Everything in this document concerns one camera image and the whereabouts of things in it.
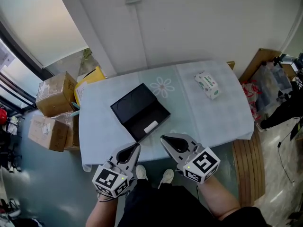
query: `person in black pants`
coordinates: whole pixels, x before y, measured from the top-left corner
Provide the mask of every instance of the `person in black pants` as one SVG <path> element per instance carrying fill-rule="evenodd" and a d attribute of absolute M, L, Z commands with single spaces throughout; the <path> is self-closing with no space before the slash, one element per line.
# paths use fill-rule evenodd
<path fill-rule="evenodd" d="M 294 117 L 303 116 L 303 87 L 293 91 L 291 97 L 282 103 L 274 113 L 260 123 L 262 129 L 268 129 Z"/>
<path fill-rule="evenodd" d="M 183 186 L 172 186 L 174 172 L 165 171 L 157 189 L 152 188 L 145 168 L 137 166 L 137 185 L 125 200 L 125 209 L 118 227 L 198 227 L 233 226 L 267 227 L 258 208 L 241 208 L 236 198 L 214 177 L 198 184 L 208 211 Z M 105 201 L 108 197 L 101 195 Z M 118 198 L 97 202 L 86 227 L 114 227 Z"/>

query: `marble floor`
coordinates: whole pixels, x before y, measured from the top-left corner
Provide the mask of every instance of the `marble floor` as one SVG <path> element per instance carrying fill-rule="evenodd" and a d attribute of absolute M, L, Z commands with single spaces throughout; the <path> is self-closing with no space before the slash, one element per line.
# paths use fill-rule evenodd
<path fill-rule="evenodd" d="M 291 212 L 298 208 L 303 193 L 303 146 L 302 141 L 290 141 L 287 134 L 298 119 L 291 119 L 267 131 L 259 133 L 264 156 L 266 193 L 255 202 L 266 222 L 283 227 Z M 287 178 L 279 158 L 278 143 L 282 142 L 280 155 L 287 171 Z"/>

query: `storage box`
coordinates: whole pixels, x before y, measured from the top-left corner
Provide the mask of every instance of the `storage box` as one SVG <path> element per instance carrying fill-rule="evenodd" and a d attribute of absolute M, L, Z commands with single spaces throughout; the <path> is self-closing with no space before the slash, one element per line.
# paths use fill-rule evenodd
<path fill-rule="evenodd" d="M 170 116 L 144 83 L 111 105 L 111 109 L 137 142 Z"/>
<path fill-rule="evenodd" d="M 34 115 L 28 137 L 47 149 L 63 152 L 67 131 L 68 126 L 58 120 Z"/>
<path fill-rule="evenodd" d="M 73 112 L 62 113 L 53 117 L 68 126 L 65 150 L 80 150 L 79 143 L 79 115 L 71 117 Z"/>
<path fill-rule="evenodd" d="M 37 107 L 47 117 L 73 111 L 71 103 L 75 102 L 76 84 L 76 80 L 67 72 L 41 82 L 36 99 Z"/>
<path fill-rule="evenodd" d="M 195 80 L 209 98 L 215 99 L 219 96 L 219 86 L 209 73 L 203 71 L 195 75 Z"/>

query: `yellow container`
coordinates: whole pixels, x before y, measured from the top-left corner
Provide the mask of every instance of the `yellow container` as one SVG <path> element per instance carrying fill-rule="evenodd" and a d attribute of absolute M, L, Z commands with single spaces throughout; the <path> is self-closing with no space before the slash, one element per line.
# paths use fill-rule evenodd
<path fill-rule="evenodd" d="M 89 83 L 93 83 L 96 81 L 101 81 L 106 79 L 105 76 L 103 75 L 101 68 L 97 66 L 92 72 L 87 74 L 85 78 L 83 78 L 75 87 L 74 90 L 74 95 L 76 98 L 76 102 L 79 106 L 81 106 L 81 100 L 83 97 L 83 90 L 85 86 Z"/>

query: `white cube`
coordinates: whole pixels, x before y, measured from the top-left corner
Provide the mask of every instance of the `white cube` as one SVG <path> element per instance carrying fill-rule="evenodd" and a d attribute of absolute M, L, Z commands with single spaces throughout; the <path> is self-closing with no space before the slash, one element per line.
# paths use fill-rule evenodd
<path fill-rule="evenodd" d="M 92 182 L 106 196 L 118 197 L 128 186 L 128 177 L 111 169 L 98 166 Z"/>
<path fill-rule="evenodd" d="M 183 166 L 183 175 L 198 183 L 204 183 L 217 171 L 219 164 L 220 159 L 208 147 Z"/>
<path fill-rule="evenodd" d="M 196 74 L 195 80 L 198 82 L 199 86 L 209 98 L 215 99 L 220 95 L 221 92 L 218 83 L 209 73 L 203 71 L 199 74 Z"/>

